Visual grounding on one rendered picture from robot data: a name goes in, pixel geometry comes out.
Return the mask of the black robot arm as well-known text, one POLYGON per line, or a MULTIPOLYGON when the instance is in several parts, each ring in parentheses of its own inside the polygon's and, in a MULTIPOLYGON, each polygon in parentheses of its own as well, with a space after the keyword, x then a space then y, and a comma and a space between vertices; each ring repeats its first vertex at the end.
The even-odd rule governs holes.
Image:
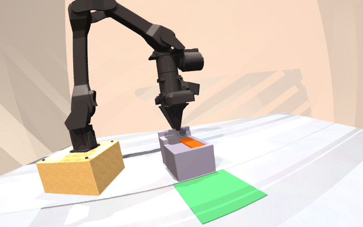
POLYGON ((116 0, 75 0, 69 4, 68 14, 73 33, 74 87, 71 112, 64 124, 73 146, 70 153, 86 153, 101 145, 97 144, 95 131, 89 124, 98 106, 88 75, 87 35, 92 23, 111 17, 142 36, 154 49, 148 60, 156 60, 158 74, 178 72, 178 69, 182 72, 203 70, 204 57, 198 48, 185 49, 171 29, 148 22, 116 0))

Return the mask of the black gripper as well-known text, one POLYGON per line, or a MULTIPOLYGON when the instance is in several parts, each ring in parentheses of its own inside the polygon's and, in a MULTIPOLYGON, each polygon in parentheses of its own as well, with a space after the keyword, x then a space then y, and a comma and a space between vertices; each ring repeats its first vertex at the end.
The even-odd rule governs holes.
POLYGON ((181 91, 181 75, 177 71, 158 74, 160 94, 155 98, 158 106, 172 129, 181 130, 183 110, 189 103, 195 101, 191 90, 181 91))

